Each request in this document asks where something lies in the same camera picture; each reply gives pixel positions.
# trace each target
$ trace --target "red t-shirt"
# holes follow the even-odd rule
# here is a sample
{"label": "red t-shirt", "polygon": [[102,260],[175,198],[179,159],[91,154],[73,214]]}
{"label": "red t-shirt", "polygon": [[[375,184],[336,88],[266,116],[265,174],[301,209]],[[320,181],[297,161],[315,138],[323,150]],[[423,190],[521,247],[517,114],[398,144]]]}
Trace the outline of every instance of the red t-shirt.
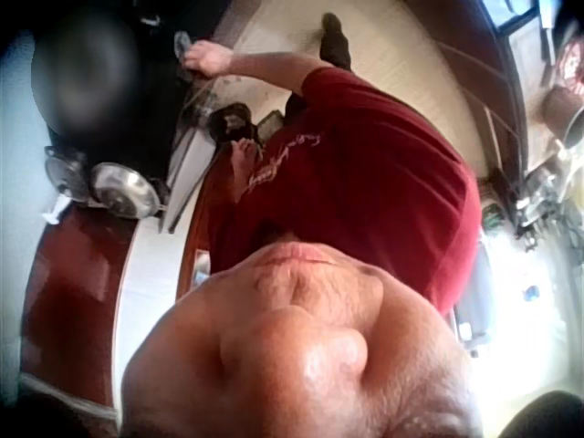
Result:
{"label": "red t-shirt", "polygon": [[423,117],[338,68],[266,145],[240,202],[211,212],[213,272],[290,231],[379,266],[446,313],[463,293],[481,210],[475,178]]}

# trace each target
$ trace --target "black shoe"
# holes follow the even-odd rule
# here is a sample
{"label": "black shoe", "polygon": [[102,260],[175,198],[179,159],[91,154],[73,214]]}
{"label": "black shoe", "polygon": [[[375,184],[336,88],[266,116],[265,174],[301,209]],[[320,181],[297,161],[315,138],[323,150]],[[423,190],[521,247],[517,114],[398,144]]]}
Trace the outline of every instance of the black shoe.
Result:
{"label": "black shoe", "polygon": [[322,28],[325,32],[342,32],[340,20],[332,12],[322,16]]}

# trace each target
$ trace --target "hand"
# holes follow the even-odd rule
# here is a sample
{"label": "hand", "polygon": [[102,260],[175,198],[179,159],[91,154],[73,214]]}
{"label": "hand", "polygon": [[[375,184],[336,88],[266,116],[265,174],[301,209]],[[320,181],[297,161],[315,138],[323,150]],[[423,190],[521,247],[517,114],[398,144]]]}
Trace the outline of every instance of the hand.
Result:
{"label": "hand", "polygon": [[231,165],[234,173],[249,174],[256,164],[257,146],[256,142],[249,139],[231,142]]}
{"label": "hand", "polygon": [[186,68],[200,71],[208,78],[229,74],[234,57],[230,48],[209,41],[197,41],[184,54],[182,64]]}

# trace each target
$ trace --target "metal bowl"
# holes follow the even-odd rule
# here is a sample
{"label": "metal bowl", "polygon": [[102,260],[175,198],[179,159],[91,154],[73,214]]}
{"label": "metal bowl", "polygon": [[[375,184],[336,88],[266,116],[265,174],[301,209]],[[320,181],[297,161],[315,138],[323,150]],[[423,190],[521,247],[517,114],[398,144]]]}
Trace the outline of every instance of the metal bowl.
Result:
{"label": "metal bowl", "polygon": [[115,162],[102,162],[91,170],[91,185],[99,201],[113,214],[143,219],[156,214],[160,198],[142,175]]}

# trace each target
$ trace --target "lips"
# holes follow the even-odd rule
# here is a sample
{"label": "lips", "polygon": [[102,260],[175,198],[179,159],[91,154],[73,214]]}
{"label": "lips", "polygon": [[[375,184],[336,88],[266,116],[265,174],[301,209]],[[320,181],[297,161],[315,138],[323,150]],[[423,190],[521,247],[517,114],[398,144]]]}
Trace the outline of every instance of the lips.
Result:
{"label": "lips", "polygon": [[282,265],[290,262],[336,265],[335,260],[316,245],[286,242],[264,248],[254,266]]}

